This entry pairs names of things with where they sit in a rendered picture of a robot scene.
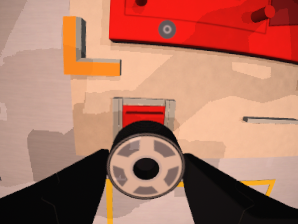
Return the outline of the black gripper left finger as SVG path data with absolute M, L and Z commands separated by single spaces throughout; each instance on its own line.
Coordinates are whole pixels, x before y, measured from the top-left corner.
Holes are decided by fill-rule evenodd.
M 108 149 L 0 198 L 0 224 L 93 224 L 102 198 Z

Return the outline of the beige and black wheel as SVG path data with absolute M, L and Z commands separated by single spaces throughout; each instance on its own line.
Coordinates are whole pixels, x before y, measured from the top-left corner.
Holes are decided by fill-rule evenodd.
M 134 198 L 160 198 L 172 192 L 185 173 L 184 152 L 166 125 L 138 120 L 122 128 L 110 147 L 106 173 L 114 188 Z M 156 167 L 141 171 L 138 160 L 152 159 Z

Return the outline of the orange rectangular outline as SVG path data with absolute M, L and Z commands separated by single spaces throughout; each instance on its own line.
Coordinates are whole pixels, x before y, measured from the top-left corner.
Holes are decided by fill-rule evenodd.
M 267 188 L 266 196 L 270 196 L 271 190 L 273 190 L 273 186 L 275 184 L 275 180 L 255 180 L 255 181 L 245 181 L 239 180 L 241 183 L 245 185 L 262 185 L 262 184 L 270 184 L 269 188 Z M 184 186 L 184 181 L 180 181 L 177 186 Z M 106 224 L 113 224 L 113 209 L 112 209 L 112 189 L 113 184 L 110 183 L 109 179 L 106 179 L 106 200 L 108 200 L 108 208 L 106 208 Z

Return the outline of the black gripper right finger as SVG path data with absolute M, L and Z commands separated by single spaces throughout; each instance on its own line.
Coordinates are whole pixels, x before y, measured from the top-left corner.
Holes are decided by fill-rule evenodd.
M 298 208 L 275 201 L 184 153 L 182 177 L 194 224 L 298 224 Z

